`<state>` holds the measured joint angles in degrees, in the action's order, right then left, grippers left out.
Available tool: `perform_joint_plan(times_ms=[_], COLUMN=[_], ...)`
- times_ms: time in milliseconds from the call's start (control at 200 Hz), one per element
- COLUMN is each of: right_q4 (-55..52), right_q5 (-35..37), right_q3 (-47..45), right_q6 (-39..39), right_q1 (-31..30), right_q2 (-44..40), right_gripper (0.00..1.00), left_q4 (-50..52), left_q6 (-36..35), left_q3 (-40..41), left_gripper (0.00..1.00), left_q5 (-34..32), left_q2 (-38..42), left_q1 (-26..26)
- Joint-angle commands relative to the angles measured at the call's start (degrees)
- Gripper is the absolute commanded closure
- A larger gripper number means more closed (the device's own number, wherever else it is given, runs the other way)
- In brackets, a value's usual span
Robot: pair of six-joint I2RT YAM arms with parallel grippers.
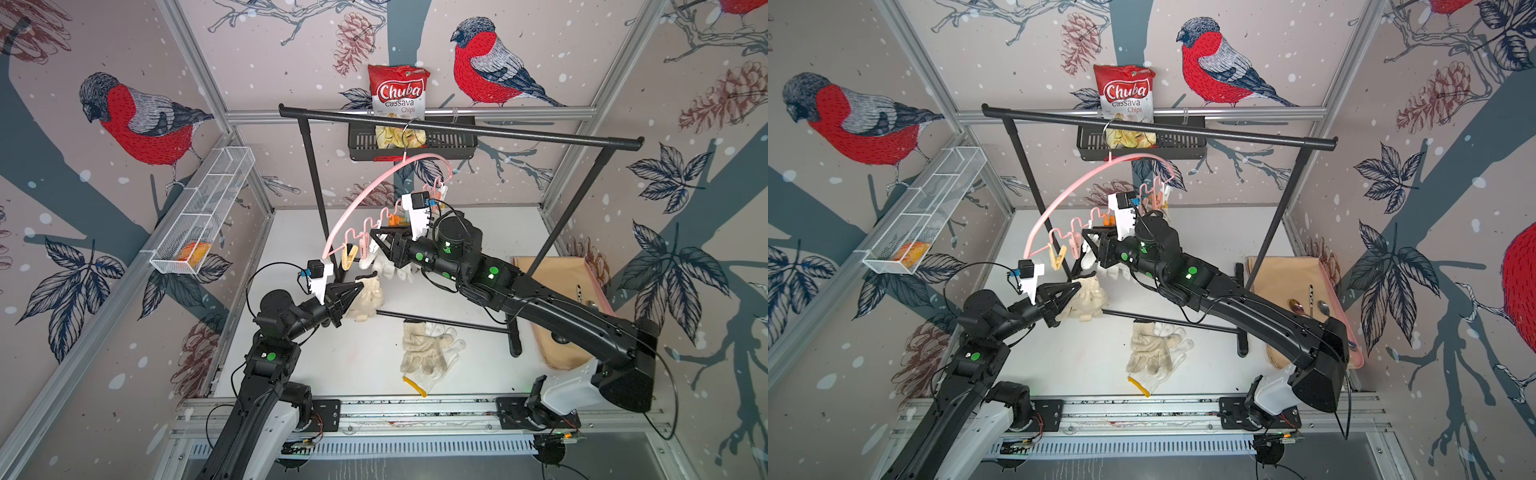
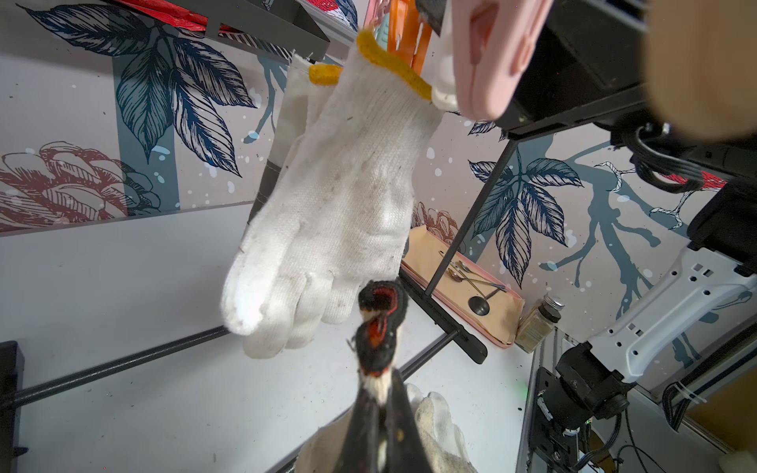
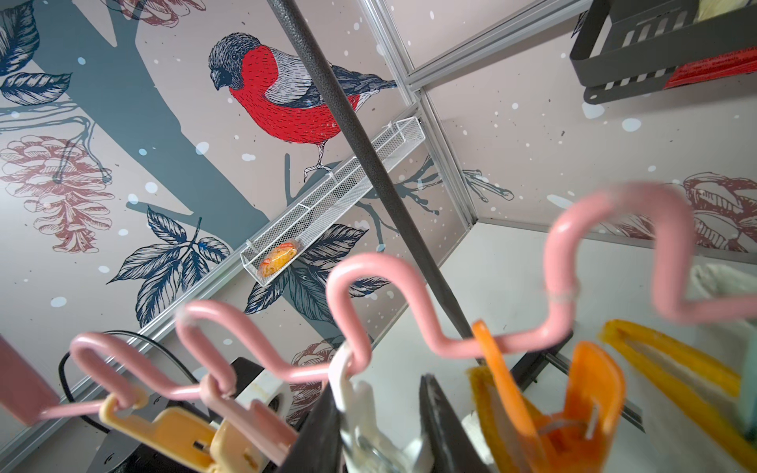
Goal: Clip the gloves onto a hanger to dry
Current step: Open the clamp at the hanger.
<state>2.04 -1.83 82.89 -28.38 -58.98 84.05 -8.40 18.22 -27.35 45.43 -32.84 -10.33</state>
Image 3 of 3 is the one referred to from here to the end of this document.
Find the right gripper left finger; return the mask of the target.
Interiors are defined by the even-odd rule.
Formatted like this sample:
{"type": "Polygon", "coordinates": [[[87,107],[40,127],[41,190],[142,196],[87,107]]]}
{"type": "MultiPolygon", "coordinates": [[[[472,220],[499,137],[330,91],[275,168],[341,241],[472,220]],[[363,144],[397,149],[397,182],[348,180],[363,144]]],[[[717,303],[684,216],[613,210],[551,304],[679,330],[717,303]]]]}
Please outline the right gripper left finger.
{"type": "Polygon", "coordinates": [[[343,461],[340,428],[341,414],[331,387],[327,387],[277,472],[341,472],[343,461]]]}

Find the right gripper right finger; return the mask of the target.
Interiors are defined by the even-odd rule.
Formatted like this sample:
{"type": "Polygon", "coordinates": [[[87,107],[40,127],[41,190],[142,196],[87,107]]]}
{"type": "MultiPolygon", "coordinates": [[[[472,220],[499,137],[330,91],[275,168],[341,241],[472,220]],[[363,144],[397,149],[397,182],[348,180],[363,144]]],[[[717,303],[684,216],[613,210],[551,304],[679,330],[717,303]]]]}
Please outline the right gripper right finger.
{"type": "Polygon", "coordinates": [[[431,445],[434,473],[489,473],[473,447],[461,420],[453,411],[432,374],[421,376],[419,386],[421,430],[431,445]]]}

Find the black clothes rack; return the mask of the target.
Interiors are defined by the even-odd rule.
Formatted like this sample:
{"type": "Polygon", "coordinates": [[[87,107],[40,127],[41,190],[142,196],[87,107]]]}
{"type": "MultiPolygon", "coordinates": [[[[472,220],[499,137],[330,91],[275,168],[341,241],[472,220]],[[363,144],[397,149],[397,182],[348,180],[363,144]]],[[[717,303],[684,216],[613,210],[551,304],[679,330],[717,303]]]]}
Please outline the black clothes rack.
{"type": "MultiPolygon", "coordinates": [[[[315,74],[315,88],[317,92],[325,92],[325,104],[329,112],[335,118],[339,126],[344,125],[341,130],[345,133],[348,144],[353,149],[360,169],[364,172],[366,180],[378,193],[378,199],[384,204],[386,210],[390,212],[392,222],[396,224],[402,240],[408,246],[410,255],[415,263],[419,265],[421,276],[425,277],[425,282],[431,283],[431,290],[434,296],[440,301],[441,307],[460,336],[463,338],[471,337],[472,332],[468,320],[465,318],[459,302],[453,295],[447,280],[443,276],[437,263],[418,230],[413,223],[409,211],[401,203],[399,193],[394,189],[394,184],[390,179],[389,171],[380,161],[377,151],[369,143],[369,138],[365,128],[360,124],[357,112],[347,112],[347,94],[346,92],[337,92],[337,78],[335,73],[326,72],[326,58],[317,43],[315,36],[310,27],[306,25],[306,19],[302,14],[296,1],[267,1],[276,16],[280,26],[287,35],[290,43],[295,47],[296,52],[304,55],[305,67],[307,72],[315,74]]],[[[301,284],[304,289],[305,283],[323,286],[325,291],[325,269],[315,269],[315,263],[295,263],[295,269],[303,269],[304,272],[292,273],[289,279],[292,281],[302,280],[301,284]]],[[[407,335],[407,330],[400,330],[399,335],[407,335]]],[[[370,374],[369,380],[377,380],[379,374],[388,374],[390,380],[395,382],[396,389],[407,388],[410,386],[410,376],[420,376],[422,368],[433,368],[427,360],[413,358],[408,351],[410,345],[400,347],[400,341],[412,342],[412,337],[400,340],[399,335],[392,335],[388,342],[382,342],[378,345],[378,374],[370,374]]],[[[567,376],[567,368],[570,368],[569,361],[558,349],[564,349],[568,342],[578,342],[575,330],[564,336],[553,346],[527,352],[518,358],[518,362],[513,366],[516,375],[518,387],[528,389],[536,382],[538,376],[547,364],[554,366],[556,370],[562,370],[567,376]]],[[[631,425],[644,432],[641,421],[641,410],[638,406],[628,401],[623,408],[622,417],[631,425]]]]}

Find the pink clip hanger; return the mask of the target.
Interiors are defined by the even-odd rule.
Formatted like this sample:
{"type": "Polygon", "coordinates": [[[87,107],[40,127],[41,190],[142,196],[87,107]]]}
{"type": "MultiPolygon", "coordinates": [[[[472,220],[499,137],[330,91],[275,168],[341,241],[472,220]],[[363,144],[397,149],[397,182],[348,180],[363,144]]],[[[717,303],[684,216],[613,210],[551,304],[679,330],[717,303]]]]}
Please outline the pink clip hanger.
{"type": "MultiPolygon", "coordinates": [[[[30,363],[62,394],[56,367],[68,350],[70,340],[85,331],[123,329],[138,332],[146,329],[156,317],[151,309],[138,315],[137,293],[148,277],[158,275],[162,264],[189,255],[189,244],[196,233],[200,217],[179,222],[179,217],[154,206],[156,213],[169,218],[179,227],[179,239],[165,242],[156,236],[146,214],[127,208],[139,204],[138,197],[171,197],[152,181],[146,181],[142,194],[118,194],[116,187],[88,181],[87,186],[62,186],[53,181],[41,182],[32,190],[36,194],[19,194],[23,183],[11,183],[1,196],[1,335],[27,357],[30,363]],[[64,234],[55,236],[47,230],[34,230],[37,218],[55,217],[59,210],[72,210],[72,218],[62,214],[64,234]],[[136,279],[117,279],[123,260],[136,250],[147,251],[147,273],[136,279]]],[[[749,264],[733,263],[741,271],[756,275],[756,240],[747,238],[747,231],[756,230],[756,177],[727,177],[716,173],[700,173],[684,181],[672,181],[678,190],[686,191],[702,224],[724,237],[739,237],[739,243],[751,253],[749,264]]],[[[449,195],[444,186],[427,187],[422,197],[432,197],[432,210],[417,208],[422,233],[435,257],[442,260],[442,272],[469,321],[483,318],[491,330],[519,331],[542,320],[546,301],[541,277],[541,251],[545,233],[477,224],[472,236],[451,212],[449,195]]],[[[328,231],[324,256],[335,256],[325,263],[326,269],[346,256],[369,250],[390,250],[397,257],[412,259],[398,235],[385,231],[388,250],[379,242],[378,219],[369,211],[380,210],[378,200],[365,199],[347,212],[328,231]]],[[[654,314],[647,279],[652,266],[652,250],[643,250],[589,240],[581,246],[579,277],[583,296],[579,300],[575,328],[577,338],[595,337],[606,320],[624,318],[665,331],[684,342],[702,343],[703,350],[716,355],[728,352],[719,348],[719,329],[715,327],[676,327],[654,314]]],[[[341,341],[336,325],[327,315],[301,315],[290,302],[290,289],[295,296],[306,296],[305,309],[323,309],[315,297],[323,298],[324,283],[306,281],[282,282],[279,293],[271,293],[267,309],[254,313],[248,309],[258,327],[283,356],[293,356],[293,363],[322,363],[341,341]]],[[[394,286],[358,283],[356,309],[369,329],[370,337],[380,341],[380,352],[392,349],[407,335],[418,336],[417,328],[395,325],[406,303],[394,286]]],[[[736,352],[727,354],[726,363],[739,365],[736,352]]],[[[86,471],[100,448],[104,433],[81,420],[71,419],[47,440],[32,445],[21,463],[11,464],[11,457],[1,459],[3,472],[86,471]]]]}

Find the white yellow-trim work glove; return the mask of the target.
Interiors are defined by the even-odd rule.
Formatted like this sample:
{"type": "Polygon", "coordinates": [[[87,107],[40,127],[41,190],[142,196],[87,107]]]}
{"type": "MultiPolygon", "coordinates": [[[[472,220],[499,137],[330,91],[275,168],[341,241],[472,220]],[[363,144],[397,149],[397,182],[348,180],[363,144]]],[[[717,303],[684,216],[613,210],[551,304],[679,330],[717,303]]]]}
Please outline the white yellow-trim work glove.
{"type": "Polygon", "coordinates": [[[631,321],[605,323],[600,340],[629,365],[660,472],[753,472],[756,445],[740,429],[741,370],[756,322],[698,328],[690,346],[631,321]]]}

